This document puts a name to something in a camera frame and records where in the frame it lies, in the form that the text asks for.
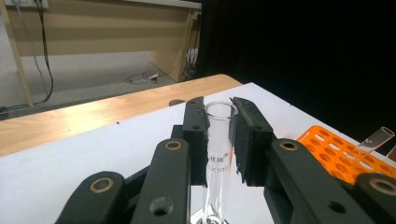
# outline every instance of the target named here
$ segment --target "white table surface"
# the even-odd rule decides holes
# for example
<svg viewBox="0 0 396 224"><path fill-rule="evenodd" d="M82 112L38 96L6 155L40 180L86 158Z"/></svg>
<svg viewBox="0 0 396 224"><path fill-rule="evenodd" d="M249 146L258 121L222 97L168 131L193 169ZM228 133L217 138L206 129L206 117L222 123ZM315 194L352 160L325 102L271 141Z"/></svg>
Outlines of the white table surface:
<svg viewBox="0 0 396 224"><path fill-rule="evenodd" d="M320 125L358 144L254 83L206 96L205 104L235 96L255 103L278 138L295 140ZM174 105L0 158L0 223L54 223L89 175L112 171L128 177L148 166L157 144L170 138L173 125L182 124L184 108ZM231 176L225 213L230 224L274 223L263 188L242 184L234 158ZM202 205L202 192L202 187L191 187L192 213Z"/></svg>

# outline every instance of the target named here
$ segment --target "power outlet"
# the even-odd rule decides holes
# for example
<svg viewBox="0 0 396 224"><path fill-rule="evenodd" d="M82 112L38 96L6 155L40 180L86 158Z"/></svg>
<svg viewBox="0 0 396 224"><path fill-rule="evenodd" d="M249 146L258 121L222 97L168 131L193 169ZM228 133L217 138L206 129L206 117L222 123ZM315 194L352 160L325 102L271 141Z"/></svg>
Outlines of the power outlet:
<svg viewBox="0 0 396 224"><path fill-rule="evenodd" d="M4 3L6 6L15 6L15 2L20 4L21 7L37 7L36 1L41 1L43 8L49 8L49 0L4 0Z"/></svg>

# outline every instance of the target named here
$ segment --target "test tube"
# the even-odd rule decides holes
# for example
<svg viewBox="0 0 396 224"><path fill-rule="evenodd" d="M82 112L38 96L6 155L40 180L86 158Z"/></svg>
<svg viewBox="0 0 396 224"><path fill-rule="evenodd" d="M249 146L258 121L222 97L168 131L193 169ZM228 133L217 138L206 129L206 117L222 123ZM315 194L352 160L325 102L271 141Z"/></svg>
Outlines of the test tube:
<svg viewBox="0 0 396 224"><path fill-rule="evenodd" d="M205 112L209 125L202 223L223 224L238 109L231 103L217 101L208 104Z"/></svg>
<svg viewBox="0 0 396 224"><path fill-rule="evenodd" d="M378 129L375 133L356 146L354 149L355 162L358 162L366 169L370 169L370 167L362 161L364 157L384 145L394 135L394 132L389 128L381 127Z"/></svg>
<svg viewBox="0 0 396 224"><path fill-rule="evenodd" d="M384 158L384 162L396 168L396 145L390 150L388 155Z"/></svg>

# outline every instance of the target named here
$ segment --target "black curtain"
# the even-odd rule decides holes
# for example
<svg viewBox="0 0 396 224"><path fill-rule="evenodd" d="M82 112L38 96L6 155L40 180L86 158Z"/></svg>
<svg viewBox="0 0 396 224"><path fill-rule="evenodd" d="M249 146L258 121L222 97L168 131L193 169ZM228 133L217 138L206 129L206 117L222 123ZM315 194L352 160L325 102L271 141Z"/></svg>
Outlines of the black curtain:
<svg viewBox="0 0 396 224"><path fill-rule="evenodd" d="M254 82L358 141L381 126L396 132L395 1L202 6L196 78L223 73Z"/></svg>

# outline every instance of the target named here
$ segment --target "floor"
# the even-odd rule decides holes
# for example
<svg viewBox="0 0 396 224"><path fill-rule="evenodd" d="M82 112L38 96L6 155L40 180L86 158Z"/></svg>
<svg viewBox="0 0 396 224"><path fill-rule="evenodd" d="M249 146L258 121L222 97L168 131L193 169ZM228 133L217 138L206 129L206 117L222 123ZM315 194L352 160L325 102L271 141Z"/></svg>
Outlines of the floor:
<svg viewBox="0 0 396 224"><path fill-rule="evenodd" d="M99 100L130 92L153 89L176 83L149 61L148 52L123 52L51 56L49 67L53 76L53 92L48 101L26 107L21 79L0 17L0 119L12 119L68 105ZM43 101L50 92L50 73L43 56L22 57L30 91L35 103ZM158 73L154 82L149 74Z"/></svg>

